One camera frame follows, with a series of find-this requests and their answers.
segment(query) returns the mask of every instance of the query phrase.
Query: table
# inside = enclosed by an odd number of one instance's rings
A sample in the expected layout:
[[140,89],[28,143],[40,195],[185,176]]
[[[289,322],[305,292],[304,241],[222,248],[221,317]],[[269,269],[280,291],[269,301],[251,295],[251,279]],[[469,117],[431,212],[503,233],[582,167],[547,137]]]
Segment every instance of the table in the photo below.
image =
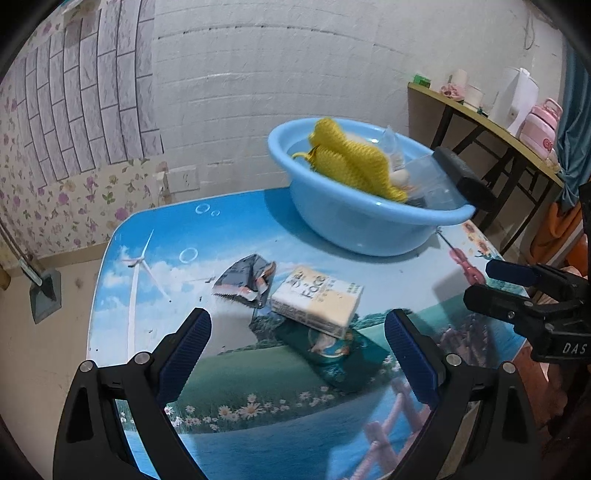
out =
[[[442,144],[443,139],[447,133],[447,129],[449,128],[449,125],[452,121],[453,115],[459,115],[473,123],[475,127],[472,132],[466,136],[466,138],[456,145],[453,151],[459,155],[470,144],[475,143],[495,157],[498,160],[498,163],[494,165],[483,178],[485,181],[487,181],[490,188],[494,187],[502,173],[507,175],[507,181],[498,196],[495,207],[484,217],[479,225],[481,231],[485,232],[490,227],[516,187],[519,188],[526,195],[526,197],[528,197],[530,201],[533,202],[534,207],[525,221],[523,221],[518,230],[514,233],[513,237],[511,237],[509,242],[507,242],[507,244],[501,249],[501,254],[504,254],[521,235],[521,232],[525,230],[531,219],[534,217],[544,202],[544,199],[550,192],[552,186],[556,184],[560,188],[563,187],[564,184],[562,180],[560,180],[556,173],[554,173],[552,169],[546,165],[546,163],[540,157],[538,157],[538,155],[535,154],[535,152],[521,143],[503,127],[500,127],[496,123],[490,121],[487,117],[480,115],[474,110],[465,107],[461,103],[458,103],[455,100],[452,100],[441,93],[435,92],[422,85],[417,85],[411,82],[408,84],[408,88],[410,90],[427,95],[428,97],[431,97],[445,105],[443,116],[441,117],[441,121],[437,127],[437,132],[435,133],[435,137],[431,143],[432,150]],[[490,132],[507,145],[507,151],[502,157],[499,157],[487,146],[478,141],[478,136],[480,136],[480,134],[485,131]],[[508,173],[505,171],[505,168],[511,161],[511,171]],[[529,168],[532,170],[532,180],[529,188],[526,189],[519,183],[519,180],[521,179],[521,176],[524,172],[529,171]],[[547,184],[542,195],[536,199],[532,196],[532,191],[540,174],[546,177]]]
[[[203,307],[212,316],[211,340],[178,401],[165,412],[206,475],[375,480],[396,467],[428,416],[396,359],[388,355],[364,390],[344,394],[264,328],[268,310],[213,296],[211,287],[225,269],[254,252],[277,262],[272,289],[296,265],[309,265],[365,287],[354,326],[389,352],[384,319],[399,307],[445,350],[471,364],[498,366],[512,359],[524,340],[510,325],[466,310],[462,294],[469,283],[450,245],[480,272],[488,260],[499,258],[469,221],[442,227],[400,257],[353,254],[311,231],[288,189],[139,212],[116,230],[105,252],[87,357],[102,367],[152,351],[194,307]],[[151,275],[142,266],[129,268],[142,251]],[[524,294],[521,287],[488,283]],[[118,407],[139,468],[155,476],[128,406]],[[380,449],[368,440],[376,431],[384,441]]]

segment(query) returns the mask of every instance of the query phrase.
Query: wind turbine illustration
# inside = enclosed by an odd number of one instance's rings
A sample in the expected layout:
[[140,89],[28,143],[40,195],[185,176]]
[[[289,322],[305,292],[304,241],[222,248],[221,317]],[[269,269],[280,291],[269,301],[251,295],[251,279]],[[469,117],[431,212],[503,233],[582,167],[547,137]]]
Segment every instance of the wind turbine illustration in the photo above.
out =
[[168,301],[172,301],[170,297],[166,294],[163,288],[158,283],[158,280],[154,277],[152,271],[150,270],[148,264],[145,260],[146,250],[148,249],[148,244],[154,234],[154,230],[150,233],[148,237],[148,241],[145,244],[144,249],[142,250],[142,254],[138,258],[127,258],[123,260],[124,263],[127,264],[129,268],[134,269],[134,276],[131,281],[131,296],[129,297],[129,318],[127,321],[127,357],[126,359],[129,360],[132,356],[135,355],[135,307],[137,303],[138,297],[138,279],[139,279],[139,270],[143,268],[144,271],[150,276],[152,282],[156,287],[159,289],[160,293],[164,296],[165,299]]

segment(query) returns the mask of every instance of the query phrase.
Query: floral wallpaper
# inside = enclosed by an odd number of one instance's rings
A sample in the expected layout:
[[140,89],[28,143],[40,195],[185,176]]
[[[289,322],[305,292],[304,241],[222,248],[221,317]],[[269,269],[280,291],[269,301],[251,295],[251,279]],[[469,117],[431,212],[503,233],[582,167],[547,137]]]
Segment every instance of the floral wallpaper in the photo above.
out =
[[[18,57],[59,28],[48,19]],[[23,250],[42,258],[107,242],[129,215],[158,205],[155,173],[167,170],[162,156],[109,165],[36,189],[22,150],[14,80],[13,64],[0,84],[0,218]],[[16,265],[1,241],[0,263]]]

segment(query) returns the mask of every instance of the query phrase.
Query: orange cloth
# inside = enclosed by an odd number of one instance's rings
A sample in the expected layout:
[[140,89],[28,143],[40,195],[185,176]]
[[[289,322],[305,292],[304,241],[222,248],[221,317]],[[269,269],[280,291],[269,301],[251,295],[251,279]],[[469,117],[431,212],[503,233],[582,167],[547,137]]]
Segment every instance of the orange cloth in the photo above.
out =
[[572,250],[566,255],[566,263],[581,272],[583,277],[587,276],[589,264],[587,256],[589,255],[589,246],[587,245],[587,235],[583,234],[579,241],[575,243]]
[[525,253],[527,261],[531,265],[548,263],[582,220],[583,212],[581,212],[580,203],[563,215],[560,214],[558,203],[552,203],[538,233],[535,234],[530,251]]

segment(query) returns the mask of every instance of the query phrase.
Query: crumpled snack wrapper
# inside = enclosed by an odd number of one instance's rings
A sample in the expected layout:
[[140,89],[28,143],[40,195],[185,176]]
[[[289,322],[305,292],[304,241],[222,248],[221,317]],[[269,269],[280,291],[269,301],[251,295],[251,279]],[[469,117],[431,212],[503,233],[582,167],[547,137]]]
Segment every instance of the crumpled snack wrapper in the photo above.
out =
[[275,262],[268,262],[260,255],[249,255],[216,280],[212,293],[261,309],[267,303],[276,267]]

